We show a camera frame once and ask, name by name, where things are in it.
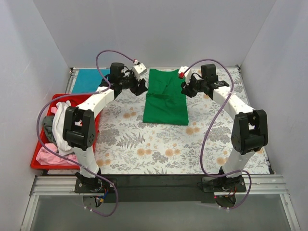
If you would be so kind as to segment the green t shirt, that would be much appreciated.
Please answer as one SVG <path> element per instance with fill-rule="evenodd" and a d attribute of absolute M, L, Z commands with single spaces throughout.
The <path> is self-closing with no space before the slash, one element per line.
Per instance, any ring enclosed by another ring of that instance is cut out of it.
<path fill-rule="evenodd" d="M 178 78 L 178 70 L 150 70 L 144 123 L 188 125 L 186 96 L 181 93 L 182 83 L 183 80 Z"/>

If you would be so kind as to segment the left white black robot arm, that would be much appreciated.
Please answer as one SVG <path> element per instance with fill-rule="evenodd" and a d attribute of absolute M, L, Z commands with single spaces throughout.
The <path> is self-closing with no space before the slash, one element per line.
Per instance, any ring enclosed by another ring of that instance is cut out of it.
<path fill-rule="evenodd" d="M 100 191 L 103 186 L 98 177 L 101 171 L 93 149 L 97 135 L 95 119 L 122 90 L 129 89 L 136 96 L 146 92 L 146 81 L 141 77 L 146 71 L 145 65 L 138 61 L 128 70 L 123 63 L 112 63 L 109 74 L 95 93 L 83 103 L 67 107 L 65 111 L 63 139 L 72 147 L 80 164 L 77 178 L 93 193 Z"/>

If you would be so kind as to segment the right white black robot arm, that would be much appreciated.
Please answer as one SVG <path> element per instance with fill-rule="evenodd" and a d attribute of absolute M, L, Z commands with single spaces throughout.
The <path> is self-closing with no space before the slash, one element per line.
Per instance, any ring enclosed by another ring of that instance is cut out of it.
<path fill-rule="evenodd" d="M 184 80 L 182 94 L 190 98 L 198 93 L 206 94 L 233 120 L 230 156 L 218 174 L 205 174 L 201 183 L 203 191 L 230 193 L 240 189 L 244 192 L 243 169 L 249 159 L 268 144 L 266 112 L 252 108 L 233 94 L 234 84 L 219 80 L 214 64 L 202 65 L 198 78 L 187 66 L 179 69 L 178 76 Z"/>

